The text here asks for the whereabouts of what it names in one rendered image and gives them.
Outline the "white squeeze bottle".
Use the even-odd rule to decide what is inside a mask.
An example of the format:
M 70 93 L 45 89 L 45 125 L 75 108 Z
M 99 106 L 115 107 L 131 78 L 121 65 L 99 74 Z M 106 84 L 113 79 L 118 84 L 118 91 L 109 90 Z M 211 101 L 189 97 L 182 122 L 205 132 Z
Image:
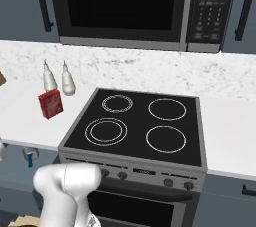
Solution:
M 76 86 L 66 63 L 63 63 L 62 90 L 66 96 L 72 96 L 76 92 Z
M 43 81 L 44 81 L 44 89 L 46 91 L 50 91 L 57 88 L 56 80 L 54 78 L 53 73 L 49 69 L 47 62 L 44 62 Z

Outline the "grey-blue drawer front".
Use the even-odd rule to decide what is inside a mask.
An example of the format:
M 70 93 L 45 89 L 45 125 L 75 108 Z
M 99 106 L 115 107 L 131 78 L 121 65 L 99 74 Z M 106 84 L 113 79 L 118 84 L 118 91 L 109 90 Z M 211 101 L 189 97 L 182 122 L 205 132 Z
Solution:
M 242 194 L 242 186 L 256 191 L 256 181 L 207 174 L 193 227 L 256 227 L 256 197 Z

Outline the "grey-blue open drawer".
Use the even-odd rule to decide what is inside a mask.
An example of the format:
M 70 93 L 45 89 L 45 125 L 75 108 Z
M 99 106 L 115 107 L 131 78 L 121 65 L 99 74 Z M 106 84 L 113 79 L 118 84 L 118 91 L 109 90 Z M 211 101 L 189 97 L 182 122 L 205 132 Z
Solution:
M 39 158 L 28 167 L 22 147 L 9 145 L 6 158 L 0 161 L 0 210 L 18 215 L 41 215 L 43 199 L 34 189 L 33 176 L 38 168 L 52 164 L 58 153 L 39 150 Z

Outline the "black and steel microwave oven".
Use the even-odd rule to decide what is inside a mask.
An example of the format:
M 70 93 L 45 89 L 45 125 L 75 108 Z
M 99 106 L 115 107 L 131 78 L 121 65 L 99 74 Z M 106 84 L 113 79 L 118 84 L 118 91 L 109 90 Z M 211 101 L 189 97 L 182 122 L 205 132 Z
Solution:
M 232 0 L 52 0 L 60 42 L 217 53 Z

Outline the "red box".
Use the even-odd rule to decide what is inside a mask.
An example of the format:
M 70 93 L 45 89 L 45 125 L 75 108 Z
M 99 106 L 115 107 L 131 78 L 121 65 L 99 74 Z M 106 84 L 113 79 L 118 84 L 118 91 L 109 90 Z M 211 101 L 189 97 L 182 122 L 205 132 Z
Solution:
M 50 90 L 38 96 L 42 114 L 50 119 L 63 111 L 62 100 L 58 89 Z

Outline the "black oven door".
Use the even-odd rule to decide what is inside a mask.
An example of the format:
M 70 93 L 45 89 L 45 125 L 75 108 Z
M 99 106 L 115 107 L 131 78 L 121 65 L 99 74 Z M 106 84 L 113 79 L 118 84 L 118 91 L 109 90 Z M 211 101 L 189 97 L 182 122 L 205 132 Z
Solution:
M 192 199 L 182 202 L 162 202 L 105 192 L 98 188 L 88 195 L 88 202 L 102 227 L 192 227 L 193 225 L 199 192 L 111 178 L 104 178 L 101 185 L 103 184 L 132 189 L 137 187 L 140 190 L 164 194 L 186 194 L 191 195 Z

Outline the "black and steel stove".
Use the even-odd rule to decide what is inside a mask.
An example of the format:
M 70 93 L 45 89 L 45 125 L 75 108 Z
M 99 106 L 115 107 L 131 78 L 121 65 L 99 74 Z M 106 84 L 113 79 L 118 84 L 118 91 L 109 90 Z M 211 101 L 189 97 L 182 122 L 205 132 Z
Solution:
M 196 97 L 96 89 L 58 147 L 63 163 L 91 163 L 104 178 L 182 189 L 201 194 L 206 153 Z

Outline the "grey-blue wall cupboard door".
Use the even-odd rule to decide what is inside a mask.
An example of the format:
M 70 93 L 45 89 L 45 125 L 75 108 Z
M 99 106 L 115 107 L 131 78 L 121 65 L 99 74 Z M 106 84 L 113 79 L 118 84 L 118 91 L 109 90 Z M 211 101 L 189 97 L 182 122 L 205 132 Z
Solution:
M 244 35 L 241 41 L 235 40 L 244 0 L 233 0 L 222 51 L 225 53 L 256 54 L 256 0 L 252 1 Z
M 39 0 L 0 0 L 0 40 L 59 42 L 52 0 L 46 0 L 52 31 L 46 32 Z

